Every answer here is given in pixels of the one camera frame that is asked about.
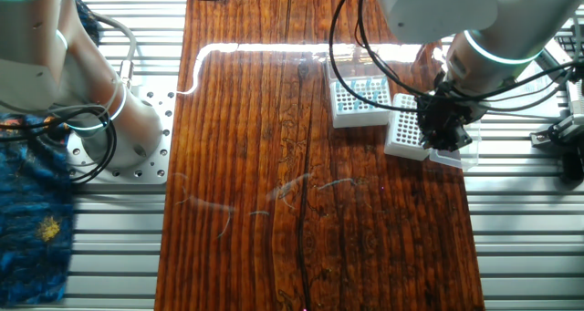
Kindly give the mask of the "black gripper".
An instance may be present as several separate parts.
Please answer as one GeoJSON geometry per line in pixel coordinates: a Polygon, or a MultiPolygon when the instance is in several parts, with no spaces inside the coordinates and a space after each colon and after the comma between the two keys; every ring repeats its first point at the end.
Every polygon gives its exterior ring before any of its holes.
{"type": "Polygon", "coordinates": [[[437,150],[456,151],[473,142],[462,126],[478,121],[485,110],[474,101],[460,101],[460,98],[452,91],[443,90],[416,98],[422,148],[429,150],[433,145],[437,150]]]}

